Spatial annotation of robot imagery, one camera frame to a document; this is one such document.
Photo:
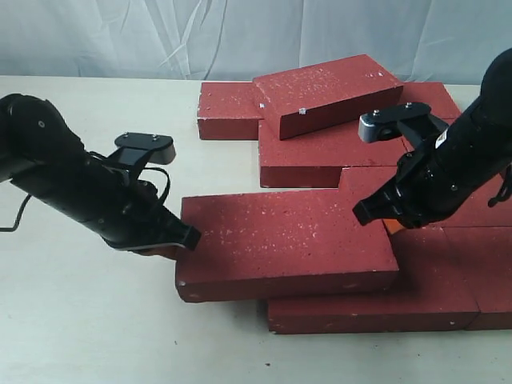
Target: table surface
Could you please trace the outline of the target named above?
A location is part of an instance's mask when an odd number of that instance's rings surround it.
[[[447,88],[461,108],[478,94]],[[200,82],[0,77],[0,89],[49,99],[102,154],[124,131],[173,136],[173,212],[183,196],[261,190],[256,142],[198,139]],[[0,196],[7,226],[24,195],[3,183]],[[512,380],[508,331],[278,336],[256,302],[185,304],[174,262],[113,251],[39,201],[1,236],[1,383]]]

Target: label sticker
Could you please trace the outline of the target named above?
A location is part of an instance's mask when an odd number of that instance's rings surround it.
[[[447,133],[448,133],[448,128],[446,128],[442,132],[442,134],[439,135],[438,139],[435,141],[435,149],[439,148],[439,146],[445,142]]]

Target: stack of bricks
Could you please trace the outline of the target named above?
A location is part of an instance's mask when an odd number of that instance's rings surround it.
[[[178,255],[180,297],[267,300],[278,334],[512,328],[512,207],[486,205],[499,177],[418,230],[361,227],[352,213],[411,150],[363,143],[358,118],[406,102],[460,115],[443,84],[400,82],[367,55],[204,82],[200,139],[258,140],[260,185],[308,190],[184,198],[182,219],[203,236]]]

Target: white backdrop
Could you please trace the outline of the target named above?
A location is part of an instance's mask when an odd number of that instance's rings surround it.
[[[249,80],[367,53],[404,80],[478,84],[510,0],[0,0],[0,74]]]

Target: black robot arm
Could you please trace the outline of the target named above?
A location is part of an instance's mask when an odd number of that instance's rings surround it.
[[[173,139],[126,133],[115,144],[107,157],[87,152],[50,102],[21,94],[0,99],[0,182],[10,180],[116,250],[193,250],[200,233],[164,206],[169,175],[147,166],[174,160]],[[160,197],[152,183],[139,179],[143,170],[167,176]]]
[[[507,50],[491,63],[479,97],[451,126],[421,103],[361,116],[363,141],[403,136],[414,150],[398,160],[395,176],[355,206],[359,222],[394,218],[416,228],[444,220],[505,169],[502,188],[489,206],[507,200],[512,194],[511,106],[512,50]]]

